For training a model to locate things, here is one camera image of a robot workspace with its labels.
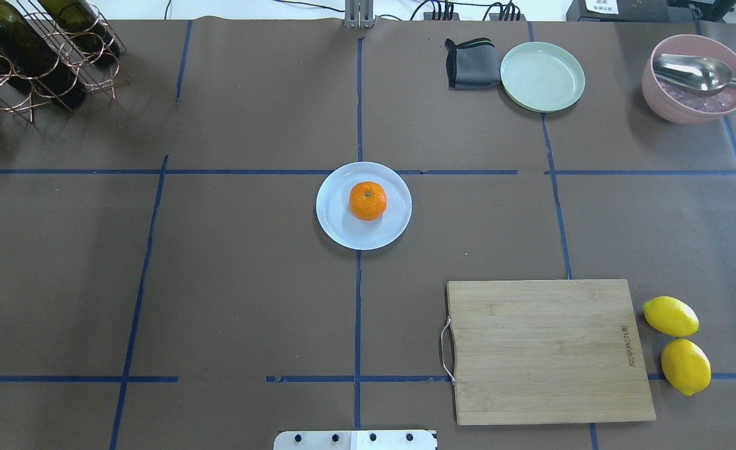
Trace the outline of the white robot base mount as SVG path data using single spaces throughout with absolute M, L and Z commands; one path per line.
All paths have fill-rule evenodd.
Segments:
M 274 449 L 437 449 L 437 433 L 425 429 L 286 431 Z

